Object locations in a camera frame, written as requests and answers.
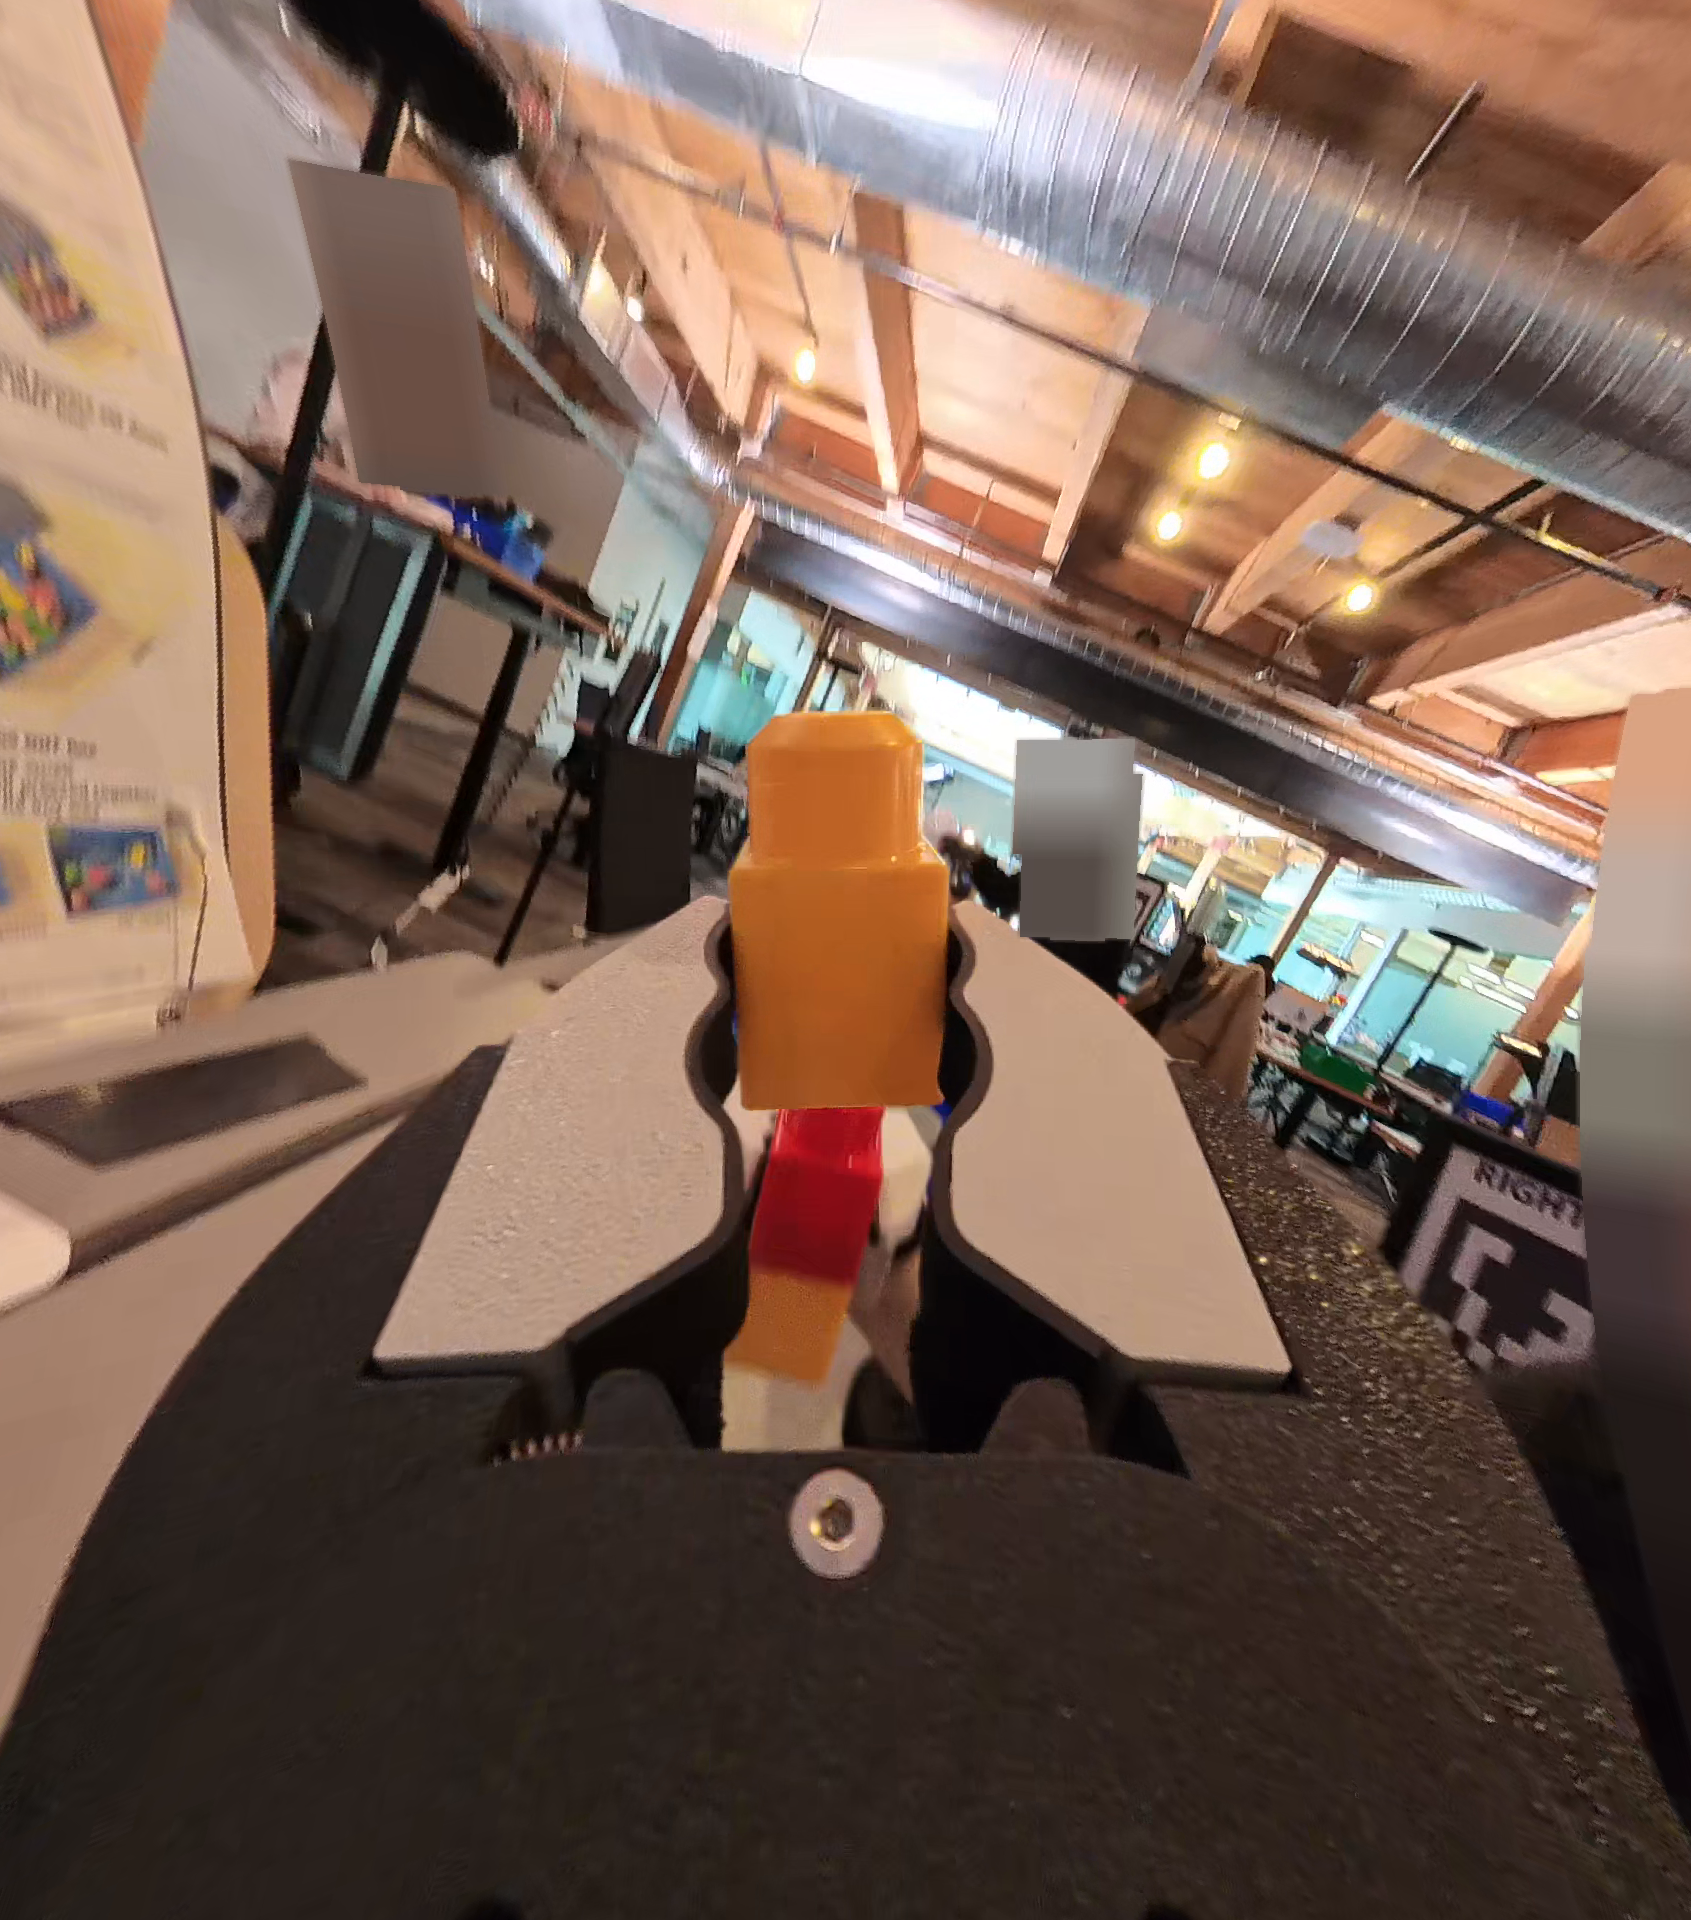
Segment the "standing desk with wooden top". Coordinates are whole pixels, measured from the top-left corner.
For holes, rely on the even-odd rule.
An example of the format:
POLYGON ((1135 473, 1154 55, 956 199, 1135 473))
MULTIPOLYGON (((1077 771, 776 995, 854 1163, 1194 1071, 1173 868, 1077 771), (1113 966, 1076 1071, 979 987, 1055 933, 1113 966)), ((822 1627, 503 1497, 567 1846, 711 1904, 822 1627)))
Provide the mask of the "standing desk with wooden top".
POLYGON ((493 614, 505 651, 418 875, 469 863, 476 819, 493 809, 493 753, 523 664, 545 651, 567 654, 586 638, 603 638, 603 619, 588 599, 530 584, 445 530, 363 493, 341 469, 316 459, 262 588, 278 803, 296 799, 302 775, 363 779, 377 762, 441 599, 493 614))

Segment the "orange mega block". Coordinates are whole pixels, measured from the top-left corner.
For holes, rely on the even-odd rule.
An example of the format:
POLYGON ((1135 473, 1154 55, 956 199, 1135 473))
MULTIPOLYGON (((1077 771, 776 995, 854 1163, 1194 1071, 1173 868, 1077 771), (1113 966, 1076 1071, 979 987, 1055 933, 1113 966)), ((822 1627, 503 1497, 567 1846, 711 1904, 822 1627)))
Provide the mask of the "orange mega block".
POLYGON ((850 1324, 850 1302, 854 1302, 854 1284, 753 1263, 749 1309, 725 1349, 725 1365, 773 1380, 793 1380, 793 1387, 825 1387, 840 1324, 850 1324))
POLYGON ((742 771, 736 1098, 934 1103, 953 884, 917 827, 917 739, 886 709, 797 709, 753 730, 742 771))

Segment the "instruction sheet stand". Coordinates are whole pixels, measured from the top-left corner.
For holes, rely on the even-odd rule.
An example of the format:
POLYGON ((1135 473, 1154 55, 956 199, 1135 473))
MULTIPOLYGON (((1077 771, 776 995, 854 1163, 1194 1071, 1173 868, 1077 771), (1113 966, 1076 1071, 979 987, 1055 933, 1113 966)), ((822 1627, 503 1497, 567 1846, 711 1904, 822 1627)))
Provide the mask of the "instruction sheet stand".
POLYGON ((0 7, 0 1040, 247 987, 205 422, 85 7, 0 7))

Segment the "red mega block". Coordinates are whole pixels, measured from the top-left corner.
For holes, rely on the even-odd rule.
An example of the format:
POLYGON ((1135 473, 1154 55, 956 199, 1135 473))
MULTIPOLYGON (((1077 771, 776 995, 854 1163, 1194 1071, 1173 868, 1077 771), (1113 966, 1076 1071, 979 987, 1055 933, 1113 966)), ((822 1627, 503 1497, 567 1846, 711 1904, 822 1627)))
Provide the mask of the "red mega block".
POLYGON ((749 1269, 854 1288, 877 1209, 881 1103, 787 1103, 762 1168, 749 1269))

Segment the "marker sign board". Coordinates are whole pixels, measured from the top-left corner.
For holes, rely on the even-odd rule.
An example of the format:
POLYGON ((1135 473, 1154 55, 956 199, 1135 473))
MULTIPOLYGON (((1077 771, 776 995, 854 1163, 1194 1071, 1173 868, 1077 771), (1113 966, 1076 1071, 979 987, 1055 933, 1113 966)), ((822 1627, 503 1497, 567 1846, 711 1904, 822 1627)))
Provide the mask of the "marker sign board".
POLYGON ((1441 1121, 1396 1183, 1382 1259, 1473 1376, 1598 1365, 1573 1168, 1441 1121))

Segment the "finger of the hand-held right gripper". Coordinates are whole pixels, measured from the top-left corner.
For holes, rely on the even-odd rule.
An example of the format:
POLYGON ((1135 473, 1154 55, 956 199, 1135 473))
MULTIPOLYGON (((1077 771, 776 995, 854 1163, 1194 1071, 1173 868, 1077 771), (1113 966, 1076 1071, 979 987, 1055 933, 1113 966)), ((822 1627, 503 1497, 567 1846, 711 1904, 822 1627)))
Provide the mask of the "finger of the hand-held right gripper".
POLYGON ((881 1115, 881 1192, 865 1243, 865 1276, 886 1276, 913 1243, 928 1192, 928 1142, 906 1113, 881 1115))
POLYGON ((725 1453, 838 1453, 850 1405, 850 1360, 825 1380, 781 1380, 749 1365, 720 1365, 720 1444, 725 1453))

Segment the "small blue bin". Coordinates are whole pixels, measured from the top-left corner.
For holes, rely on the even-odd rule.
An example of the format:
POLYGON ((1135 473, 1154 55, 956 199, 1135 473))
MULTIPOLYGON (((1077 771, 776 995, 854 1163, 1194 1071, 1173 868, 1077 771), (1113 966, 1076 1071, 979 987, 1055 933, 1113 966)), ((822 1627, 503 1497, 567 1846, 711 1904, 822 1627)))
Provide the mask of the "small blue bin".
POLYGON ((530 584, 545 571, 552 530, 519 502, 489 502, 489 493, 421 493, 421 502, 445 516, 445 532, 473 544, 485 563, 530 584))

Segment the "black floor lamp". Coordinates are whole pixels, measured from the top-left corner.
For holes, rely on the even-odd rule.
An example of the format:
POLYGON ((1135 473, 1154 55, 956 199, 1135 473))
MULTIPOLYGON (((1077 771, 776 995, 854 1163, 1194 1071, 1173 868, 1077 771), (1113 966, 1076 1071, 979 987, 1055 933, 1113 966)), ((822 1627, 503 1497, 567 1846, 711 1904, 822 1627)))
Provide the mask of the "black floor lamp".
POLYGON ((1389 1045, 1379 1050, 1379 1059, 1373 1059, 1373 1087, 1382 1084, 1382 1071, 1389 1071, 1392 1050, 1406 1045, 1408 1025, 1424 1011, 1424 1000, 1429 1000, 1429 992, 1441 987, 1449 961, 1451 961, 1459 949, 1482 949, 1482 944, 1473 944, 1472 933, 1459 933, 1459 928, 1429 928, 1429 943, 1437 943, 1441 949, 1437 949, 1429 971, 1422 981, 1422 992, 1413 992, 1413 1000, 1408 1000, 1408 1011, 1406 1011, 1406 1025, 1396 1025, 1396 1026, 1389 1034, 1389 1045))

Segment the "black flat plate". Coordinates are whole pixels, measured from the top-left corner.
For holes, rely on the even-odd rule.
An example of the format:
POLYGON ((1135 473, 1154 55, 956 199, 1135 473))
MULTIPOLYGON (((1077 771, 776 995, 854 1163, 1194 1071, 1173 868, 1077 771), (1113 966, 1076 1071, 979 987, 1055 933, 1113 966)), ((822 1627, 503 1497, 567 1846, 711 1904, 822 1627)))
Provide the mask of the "black flat plate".
POLYGON ((333 1059, 321 1040, 294 1034, 9 1097, 0 1098, 0 1128, 74 1168, 124 1168, 353 1087, 363 1087, 363 1071, 333 1059))

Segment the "tan coat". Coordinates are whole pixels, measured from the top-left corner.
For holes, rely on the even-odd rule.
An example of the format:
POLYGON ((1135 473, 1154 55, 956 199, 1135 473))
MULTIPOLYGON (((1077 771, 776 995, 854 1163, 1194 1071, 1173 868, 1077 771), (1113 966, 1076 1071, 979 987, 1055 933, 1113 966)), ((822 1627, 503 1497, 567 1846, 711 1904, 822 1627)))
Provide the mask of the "tan coat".
POLYGON ((1154 1045, 1168 1059, 1206 1071, 1233 1103, 1247 1103, 1267 1011, 1267 961, 1233 961, 1213 943, 1173 981, 1154 1045))

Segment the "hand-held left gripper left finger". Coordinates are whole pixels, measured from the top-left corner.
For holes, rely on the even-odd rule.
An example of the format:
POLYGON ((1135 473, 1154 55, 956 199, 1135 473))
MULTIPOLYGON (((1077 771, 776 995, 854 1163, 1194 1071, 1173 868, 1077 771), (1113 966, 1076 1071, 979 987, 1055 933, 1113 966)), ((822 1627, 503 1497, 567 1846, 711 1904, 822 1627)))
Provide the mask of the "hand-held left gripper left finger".
POLYGON ((503 1050, 375 1338, 377 1376, 505 1376, 573 1424, 616 1367, 713 1424, 749 1309, 725 904, 620 943, 503 1050))

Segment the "black panel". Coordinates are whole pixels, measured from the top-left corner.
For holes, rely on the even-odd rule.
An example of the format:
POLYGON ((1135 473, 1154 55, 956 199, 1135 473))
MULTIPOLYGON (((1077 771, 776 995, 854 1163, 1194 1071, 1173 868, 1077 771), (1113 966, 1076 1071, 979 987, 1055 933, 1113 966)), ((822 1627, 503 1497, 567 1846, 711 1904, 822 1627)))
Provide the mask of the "black panel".
POLYGON ((603 739, 588 799, 588 904, 586 928, 637 933, 687 910, 696 856, 696 785, 687 753, 603 739))

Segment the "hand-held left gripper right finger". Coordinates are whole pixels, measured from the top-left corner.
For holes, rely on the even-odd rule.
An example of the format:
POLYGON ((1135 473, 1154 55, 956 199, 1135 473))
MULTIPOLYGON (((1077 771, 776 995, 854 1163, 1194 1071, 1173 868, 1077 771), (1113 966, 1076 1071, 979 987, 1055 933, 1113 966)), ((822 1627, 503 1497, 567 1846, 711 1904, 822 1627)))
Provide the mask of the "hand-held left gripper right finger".
POLYGON ((1061 1380, 1089 1440, 1150 1387, 1295 1387, 1164 1045, 976 904, 953 910, 941 1069, 913 1313, 928 1453, 979 1453, 1026 1380, 1061 1380))

